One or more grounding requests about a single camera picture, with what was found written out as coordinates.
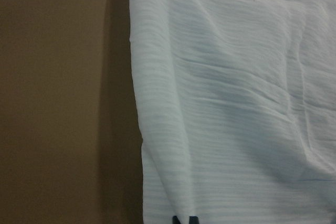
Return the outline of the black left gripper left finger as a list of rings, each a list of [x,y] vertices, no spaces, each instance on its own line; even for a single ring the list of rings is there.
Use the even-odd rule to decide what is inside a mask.
[[[172,224],[181,224],[177,216],[172,217]]]

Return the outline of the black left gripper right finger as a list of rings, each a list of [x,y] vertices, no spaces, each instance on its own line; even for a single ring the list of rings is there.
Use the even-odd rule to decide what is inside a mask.
[[[189,216],[188,224],[199,224],[198,216]]]

